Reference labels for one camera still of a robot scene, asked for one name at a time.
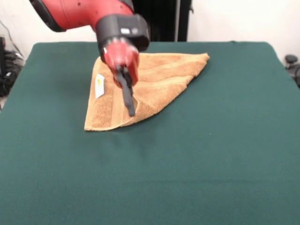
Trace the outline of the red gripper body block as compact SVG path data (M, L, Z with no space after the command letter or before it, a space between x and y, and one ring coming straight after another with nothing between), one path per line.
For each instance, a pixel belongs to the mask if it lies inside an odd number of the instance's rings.
M121 88L117 81L117 72L125 71L130 78L130 86L138 82L139 51L127 42L110 42L103 48L103 62L113 74L114 82Z

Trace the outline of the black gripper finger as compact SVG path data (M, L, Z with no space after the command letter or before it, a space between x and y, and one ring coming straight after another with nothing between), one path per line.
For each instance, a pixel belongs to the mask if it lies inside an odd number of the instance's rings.
M131 78L127 67L117 66L117 81L121 85L123 100L126 107L131 106Z
M135 105L133 101L132 80L127 67L122 70L122 92L124 104L130 117L135 116Z

